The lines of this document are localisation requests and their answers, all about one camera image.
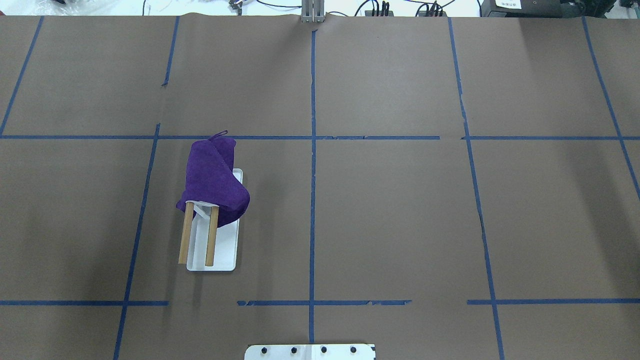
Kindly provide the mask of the purple microfibre towel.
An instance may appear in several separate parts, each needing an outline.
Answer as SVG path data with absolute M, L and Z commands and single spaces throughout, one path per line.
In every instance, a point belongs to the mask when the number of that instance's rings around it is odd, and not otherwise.
M 185 212 L 187 202 L 217 205 L 217 227 L 234 223 L 247 211 L 250 194 L 234 173 L 236 140 L 226 130 L 195 141 L 187 158 L 185 189 L 176 208 Z

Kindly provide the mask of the white towel rack base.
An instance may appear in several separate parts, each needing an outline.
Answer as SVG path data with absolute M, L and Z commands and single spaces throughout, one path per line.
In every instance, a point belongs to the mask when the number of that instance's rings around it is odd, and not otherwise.
M 188 271 L 231 272 L 236 268 L 240 220 L 217 227 L 215 256 L 212 266 L 205 266 L 210 209 L 215 203 L 192 200 L 183 194 L 184 204 L 194 202 L 194 218 L 190 233 L 189 255 L 186 263 Z

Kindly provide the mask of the front wooden rack rod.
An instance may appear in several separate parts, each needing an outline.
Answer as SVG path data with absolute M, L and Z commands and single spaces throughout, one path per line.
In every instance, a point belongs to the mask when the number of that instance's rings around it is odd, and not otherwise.
M 215 249 L 217 246 L 219 207 L 213 205 L 209 213 L 209 226 L 206 239 L 205 266 L 212 267 L 215 260 Z

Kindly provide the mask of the silver mounting plate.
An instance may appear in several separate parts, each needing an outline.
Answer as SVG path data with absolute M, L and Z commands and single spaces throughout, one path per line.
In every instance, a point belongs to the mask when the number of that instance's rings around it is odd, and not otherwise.
M 245 360 L 375 360 L 374 344 L 256 344 L 247 347 Z

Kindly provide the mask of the aluminium frame post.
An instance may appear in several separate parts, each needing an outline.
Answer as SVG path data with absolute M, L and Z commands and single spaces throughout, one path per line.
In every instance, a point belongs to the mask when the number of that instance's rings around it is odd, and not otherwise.
M 302 23 L 324 23 L 326 18 L 324 0 L 302 0 L 301 1 L 301 22 Z

